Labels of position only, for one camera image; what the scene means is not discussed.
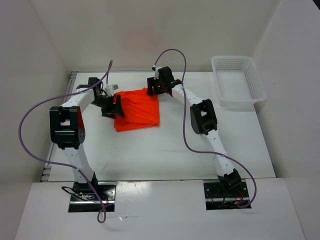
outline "metal base plate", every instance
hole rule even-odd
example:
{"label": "metal base plate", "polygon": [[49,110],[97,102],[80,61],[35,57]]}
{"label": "metal base plate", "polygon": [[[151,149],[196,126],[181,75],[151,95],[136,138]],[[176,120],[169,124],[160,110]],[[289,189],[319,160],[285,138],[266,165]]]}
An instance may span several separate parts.
{"label": "metal base plate", "polygon": [[[102,202],[105,204],[107,212],[115,211],[116,199],[116,183],[115,182],[99,182],[97,192]],[[80,200],[75,196],[71,196],[69,204],[69,213],[85,213],[99,212],[101,209],[100,202],[97,198],[92,200]]]}

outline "cable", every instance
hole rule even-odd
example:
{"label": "cable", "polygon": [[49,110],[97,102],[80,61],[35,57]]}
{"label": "cable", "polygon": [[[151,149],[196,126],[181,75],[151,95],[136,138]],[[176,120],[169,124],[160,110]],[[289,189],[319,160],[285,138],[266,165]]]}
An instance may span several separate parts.
{"label": "cable", "polygon": [[63,191],[65,191],[67,194],[70,194],[71,196],[74,196],[75,198],[77,198],[77,199],[79,199],[79,200],[81,200],[81,201],[86,201],[85,199],[79,197],[79,196],[75,193],[76,190],[75,190],[74,188],[71,188],[71,187],[68,187],[68,186],[62,186],[61,189],[62,189]]}
{"label": "cable", "polygon": [[109,77],[109,72],[110,72],[110,69],[112,67],[112,63],[113,61],[111,60],[110,63],[109,63],[109,66],[108,66],[108,69],[106,71],[106,73],[103,75],[103,77],[95,84],[93,84],[92,86],[88,87],[87,89],[83,90],[83,91],[79,91],[79,92],[75,92],[75,93],[69,93],[69,94],[66,94],[66,95],[60,95],[60,96],[55,96],[55,97],[51,97],[51,98],[48,98],[47,100],[43,100],[39,103],[37,103],[36,105],[34,105],[33,107],[31,107],[25,114],[24,116],[22,117],[20,123],[19,123],[19,128],[18,128],[18,136],[19,136],[19,141],[20,141],[20,144],[21,146],[23,147],[24,151],[29,154],[31,157],[33,157],[34,159],[40,161],[40,162],[43,162],[43,163],[46,163],[46,164],[54,164],[54,165],[60,165],[60,166],[66,166],[66,167],[69,167],[69,168],[72,168],[72,169],[76,169],[82,176],[83,178],[86,180],[86,182],[88,183],[89,187],[92,189],[93,193],[95,194],[96,198],[99,200],[100,204],[101,204],[101,207],[102,207],[102,211],[103,211],[103,220],[101,221],[99,219],[100,217],[100,213],[101,211],[99,211],[98,215],[97,215],[97,221],[101,224],[103,224],[106,219],[107,219],[107,210],[106,210],[106,207],[104,205],[104,203],[102,202],[102,199],[100,198],[99,194],[97,193],[97,191],[95,190],[94,186],[92,186],[90,180],[87,178],[87,176],[79,169],[77,168],[76,166],[73,166],[71,164],[67,164],[67,163],[62,163],[62,162],[56,162],[56,161],[47,161],[45,159],[42,159],[36,155],[34,155],[32,152],[29,151],[29,149],[26,147],[24,141],[23,141],[23,138],[22,138],[22,126],[24,124],[24,121],[26,119],[26,117],[35,109],[37,108],[38,106],[42,105],[42,104],[45,104],[47,102],[50,102],[52,100],[56,100],[56,99],[60,99],[60,98],[65,98],[65,97],[70,97],[70,96],[74,96],[74,95],[78,95],[78,94],[82,94],[82,93],[85,93],[86,91],[89,91],[90,89],[93,89],[95,88],[96,86],[98,86],[102,81],[103,79],[106,77],[106,81],[108,82],[108,77]]}
{"label": "cable", "polygon": [[183,141],[184,141],[184,144],[185,146],[191,151],[191,152],[194,152],[194,153],[197,153],[197,154],[216,154],[216,155],[220,155],[220,156],[223,156],[225,157],[226,159],[229,159],[233,162],[235,162],[236,164],[240,165],[250,176],[250,178],[252,179],[253,181],[253,185],[254,185],[254,193],[253,193],[253,197],[252,199],[246,204],[246,205],[243,205],[243,206],[240,206],[239,204],[237,204],[237,206],[239,208],[246,208],[248,207],[256,198],[256,195],[257,195],[257,183],[256,183],[256,180],[254,179],[254,176],[252,176],[252,174],[249,172],[249,170],[242,164],[240,163],[239,161],[233,159],[232,157],[229,157],[221,152],[217,152],[217,151],[198,151],[198,150],[194,150],[192,149],[189,145],[188,145],[188,142],[187,142],[187,138],[186,138],[186,115],[187,115],[187,96],[186,96],[186,91],[185,91],[185,88],[184,88],[184,79],[185,79],[185,74],[186,74],[186,69],[187,69],[187,60],[186,60],[186,56],[183,54],[182,51],[178,50],[178,49],[175,49],[175,48],[170,48],[170,49],[167,49],[167,50],[164,50],[159,56],[158,58],[156,59],[154,65],[157,65],[157,62],[158,60],[160,59],[160,57],[168,52],[168,51],[176,51],[178,53],[180,53],[183,57],[183,60],[184,60],[184,69],[183,69],[183,74],[182,74],[182,79],[181,79],[181,86],[182,86],[182,91],[183,91],[183,96],[184,96],[184,108],[183,108],[183,127],[182,127],[182,133],[183,133]]}

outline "white wall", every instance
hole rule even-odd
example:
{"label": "white wall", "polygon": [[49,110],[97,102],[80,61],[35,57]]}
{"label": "white wall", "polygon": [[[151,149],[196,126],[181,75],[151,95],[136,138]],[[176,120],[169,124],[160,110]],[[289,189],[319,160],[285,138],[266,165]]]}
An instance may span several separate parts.
{"label": "white wall", "polygon": [[305,236],[319,239],[320,10],[281,0],[253,54],[268,98],[256,106],[278,177],[286,177]]}
{"label": "white wall", "polygon": [[[216,55],[249,55],[278,0],[30,0],[73,71],[149,70],[179,48],[189,70],[211,70]],[[161,60],[183,69],[178,54]]]}
{"label": "white wall", "polygon": [[[0,1],[0,33],[0,239],[10,240],[18,229],[31,183],[40,180],[43,168],[19,145],[19,121],[40,100],[64,93],[69,76],[27,0]],[[32,113],[23,129],[27,146],[43,158],[51,144],[49,107]]]}

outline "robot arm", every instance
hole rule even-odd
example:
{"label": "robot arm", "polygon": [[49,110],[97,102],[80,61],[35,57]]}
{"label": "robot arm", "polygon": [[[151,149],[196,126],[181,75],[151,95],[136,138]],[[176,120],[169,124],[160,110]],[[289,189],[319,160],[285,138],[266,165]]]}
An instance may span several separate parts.
{"label": "robot arm", "polygon": [[[98,78],[90,77],[88,84],[79,85],[76,92],[82,92],[98,81]],[[102,95],[102,89],[96,87],[74,95],[61,106],[53,106],[50,109],[50,135],[52,142],[62,149],[69,163],[78,167],[93,185],[97,184],[97,179],[88,163],[84,145],[82,144],[86,137],[82,112],[89,104],[93,104],[101,108],[104,117],[115,118],[115,114],[124,116],[120,96],[117,96],[116,99],[113,96],[114,90],[117,88],[117,85],[108,85],[106,87],[108,94]],[[86,180],[79,171],[72,170],[74,181],[78,185],[87,185]]]}
{"label": "robot arm", "polygon": [[[186,87],[182,87],[181,81],[179,79],[174,79],[169,67],[153,66],[152,69],[156,73],[154,77],[147,79],[147,94],[159,95],[168,93],[180,102],[185,103],[184,88],[186,103],[190,107],[190,119],[193,131],[208,141],[214,152],[226,154],[225,148],[219,137],[218,121],[211,100],[203,100]],[[218,179],[226,192],[229,192],[240,185],[241,177],[229,159],[224,156],[215,155],[214,163]]]}

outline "black mounting bracket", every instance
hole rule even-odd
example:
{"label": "black mounting bracket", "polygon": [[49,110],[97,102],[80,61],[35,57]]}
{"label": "black mounting bracket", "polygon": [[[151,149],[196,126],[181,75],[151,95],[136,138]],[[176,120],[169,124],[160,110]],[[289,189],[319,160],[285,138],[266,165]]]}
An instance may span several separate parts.
{"label": "black mounting bracket", "polygon": [[218,179],[223,192],[226,194],[236,189],[241,184],[241,177],[235,168],[230,174],[225,174],[224,176],[218,175]]}
{"label": "black mounting bracket", "polygon": [[210,99],[193,104],[190,107],[190,117],[192,129],[196,134],[208,135],[211,130],[217,130],[218,120]]}
{"label": "black mounting bracket", "polygon": [[[79,106],[50,108],[50,136],[60,149],[78,149],[86,137],[85,125]],[[61,125],[69,120],[69,125]]]}

